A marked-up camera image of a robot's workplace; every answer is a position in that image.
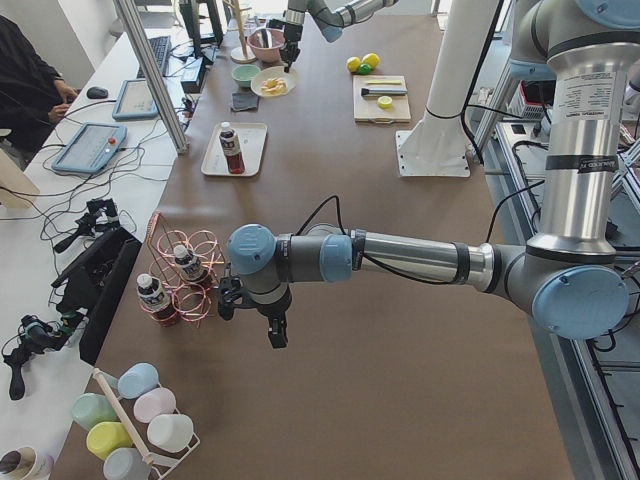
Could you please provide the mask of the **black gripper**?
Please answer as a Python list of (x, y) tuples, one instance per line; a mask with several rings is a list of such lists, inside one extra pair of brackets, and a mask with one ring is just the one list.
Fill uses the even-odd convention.
[(303, 26), (285, 22), (283, 28), (284, 44), (280, 49), (281, 60), (284, 62), (284, 72), (289, 73), (297, 60), (300, 49), (299, 42), (302, 38)]
[(230, 321), (235, 309), (256, 309), (268, 319), (268, 339), (274, 349), (288, 345), (286, 311), (290, 306), (290, 288), (281, 283), (275, 290), (261, 296), (251, 292), (239, 276), (225, 276), (216, 290), (219, 316)]

